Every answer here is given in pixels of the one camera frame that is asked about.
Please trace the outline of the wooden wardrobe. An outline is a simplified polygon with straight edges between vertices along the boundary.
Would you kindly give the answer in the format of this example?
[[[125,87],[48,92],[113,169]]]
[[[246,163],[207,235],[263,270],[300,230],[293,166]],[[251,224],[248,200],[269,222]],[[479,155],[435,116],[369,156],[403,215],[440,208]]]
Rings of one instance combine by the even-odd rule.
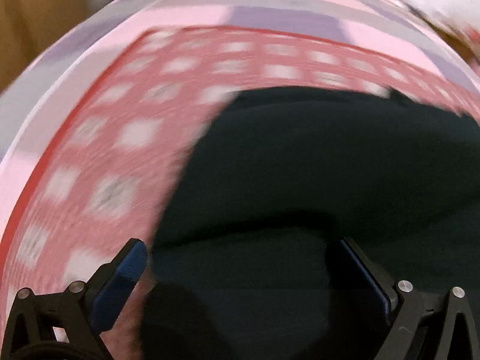
[[[112,0],[1,0],[1,89]]]

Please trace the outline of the red white patterned mat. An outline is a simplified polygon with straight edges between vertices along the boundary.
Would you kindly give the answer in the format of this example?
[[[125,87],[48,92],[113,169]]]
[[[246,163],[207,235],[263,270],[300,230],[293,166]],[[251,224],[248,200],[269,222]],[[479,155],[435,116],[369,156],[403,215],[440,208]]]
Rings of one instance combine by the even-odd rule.
[[[155,286],[151,246],[188,157],[237,94],[278,87],[380,97],[394,89],[479,124],[458,84],[375,51],[249,28],[147,30],[74,106],[16,204],[1,280],[2,340],[20,289],[42,295],[86,282],[136,238],[147,248],[145,271],[100,337],[111,359],[144,359],[138,329]]]

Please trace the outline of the purple pink checkered bedsheet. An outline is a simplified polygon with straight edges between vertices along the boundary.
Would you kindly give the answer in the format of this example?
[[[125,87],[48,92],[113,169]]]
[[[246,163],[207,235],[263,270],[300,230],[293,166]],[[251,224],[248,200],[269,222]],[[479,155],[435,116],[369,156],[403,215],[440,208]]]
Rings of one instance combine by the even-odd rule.
[[[458,84],[479,112],[479,78],[403,0],[115,0],[41,53],[1,95],[1,222],[96,78],[160,27],[232,25],[324,38],[388,55]]]

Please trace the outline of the dark navy padded jacket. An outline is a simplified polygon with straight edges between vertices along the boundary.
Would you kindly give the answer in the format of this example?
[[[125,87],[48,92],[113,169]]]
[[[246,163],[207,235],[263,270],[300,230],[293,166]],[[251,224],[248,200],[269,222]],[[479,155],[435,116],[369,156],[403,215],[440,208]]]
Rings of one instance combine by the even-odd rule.
[[[421,292],[464,289],[479,339],[479,123],[394,89],[237,94],[160,216],[142,358],[356,359],[341,239]]]

